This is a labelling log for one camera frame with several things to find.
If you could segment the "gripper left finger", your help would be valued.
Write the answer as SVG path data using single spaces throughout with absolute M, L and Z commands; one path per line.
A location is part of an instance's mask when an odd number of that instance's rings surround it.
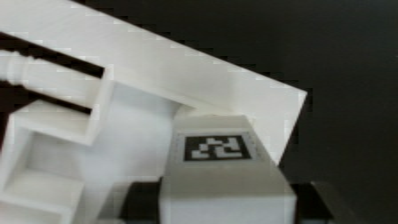
M 157 182 L 131 183 L 118 213 L 124 224 L 159 224 L 157 195 Z

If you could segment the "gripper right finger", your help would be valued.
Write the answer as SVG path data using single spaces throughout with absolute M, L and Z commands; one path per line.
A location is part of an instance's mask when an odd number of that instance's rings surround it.
M 324 182 L 294 183 L 296 194 L 294 224 L 349 224 L 337 191 Z

